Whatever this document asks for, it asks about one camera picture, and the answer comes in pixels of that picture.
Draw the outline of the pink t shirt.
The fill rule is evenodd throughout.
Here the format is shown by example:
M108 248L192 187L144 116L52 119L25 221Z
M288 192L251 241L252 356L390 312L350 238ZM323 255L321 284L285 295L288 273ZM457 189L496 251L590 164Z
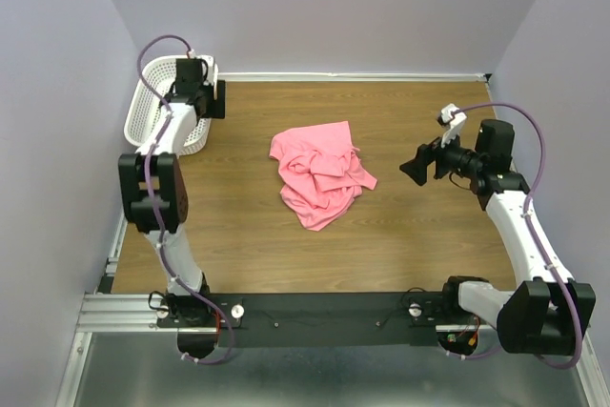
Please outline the pink t shirt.
M376 187L358 153L347 121L292 128L273 137L269 156L283 181L280 195L303 228L324 229L365 189Z

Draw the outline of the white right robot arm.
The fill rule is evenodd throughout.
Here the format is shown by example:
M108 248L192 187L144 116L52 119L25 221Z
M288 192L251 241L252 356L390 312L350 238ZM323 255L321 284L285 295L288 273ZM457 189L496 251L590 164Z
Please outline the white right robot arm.
M436 179L450 174L468 179L500 235L517 283L513 292L503 292L482 278L452 276L438 300L440 315L452 323L476 315L497 331L501 348L511 354L578 357L596 295L563 266L539 223L532 188L511 169L513 126L485 119L476 146L466 149L460 144L464 113L447 112L438 122L443 136L420 145L399 168L419 186L430 166Z

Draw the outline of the white perforated plastic basket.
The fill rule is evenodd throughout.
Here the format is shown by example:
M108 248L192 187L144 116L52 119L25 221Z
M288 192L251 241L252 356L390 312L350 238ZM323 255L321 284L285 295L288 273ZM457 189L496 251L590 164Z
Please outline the white perforated plastic basket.
M143 68L146 81L162 95L169 91L175 80L175 61L178 58L179 55L157 57ZM124 125L126 140L136 148L140 147L153 131L159 116L159 98L138 81ZM197 123L188 135L181 155L195 154L205 147L211 123L211 118L203 118Z

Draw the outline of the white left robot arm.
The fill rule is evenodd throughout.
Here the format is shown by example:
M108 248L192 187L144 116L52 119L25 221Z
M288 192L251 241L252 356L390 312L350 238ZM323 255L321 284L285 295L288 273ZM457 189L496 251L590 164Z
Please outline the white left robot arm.
M169 91L162 94L144 75L141 85L161 104L160 117L135 153L118 160L124 214L158 253L168 277L168 291L184 295L179 315L192 326L204 324L214 311L220 323L225 313L206 295L206 278L193 259L183 228L189 202L178 156L189 134L202 119L225 117L225 82L208 56L177 58Z

